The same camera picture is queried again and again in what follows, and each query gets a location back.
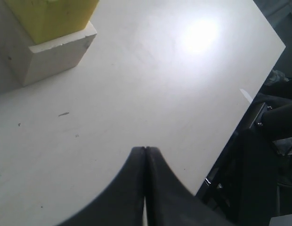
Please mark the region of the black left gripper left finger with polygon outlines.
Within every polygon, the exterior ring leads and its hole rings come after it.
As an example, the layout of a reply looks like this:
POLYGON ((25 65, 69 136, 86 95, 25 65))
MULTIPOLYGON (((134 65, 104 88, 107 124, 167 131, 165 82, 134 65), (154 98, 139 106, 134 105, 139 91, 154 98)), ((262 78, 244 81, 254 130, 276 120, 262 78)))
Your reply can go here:
POLYGON ((146 149, 132 148, 112 182, 89 205, 61 226, 141 226, 146 149))

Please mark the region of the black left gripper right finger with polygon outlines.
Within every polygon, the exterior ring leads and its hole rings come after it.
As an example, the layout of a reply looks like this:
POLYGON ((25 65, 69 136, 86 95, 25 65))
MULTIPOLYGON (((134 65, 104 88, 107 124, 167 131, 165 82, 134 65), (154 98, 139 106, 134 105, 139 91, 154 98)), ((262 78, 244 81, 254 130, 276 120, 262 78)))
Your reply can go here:
POLYGON ((149 226, 231 226, 180 182, 161 151, 146 148, 145 199, 149 226))

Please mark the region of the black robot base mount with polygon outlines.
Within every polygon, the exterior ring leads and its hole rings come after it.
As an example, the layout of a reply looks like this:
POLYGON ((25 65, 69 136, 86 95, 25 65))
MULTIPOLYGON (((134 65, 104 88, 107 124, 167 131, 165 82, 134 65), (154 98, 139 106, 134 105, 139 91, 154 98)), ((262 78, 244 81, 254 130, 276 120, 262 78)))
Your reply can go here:
POLYGON ((251 102, 196 197, 214 201, 235 226, 267 226, 276 214, 279 162, 292 146, 292 78, 264 84, 251 102))

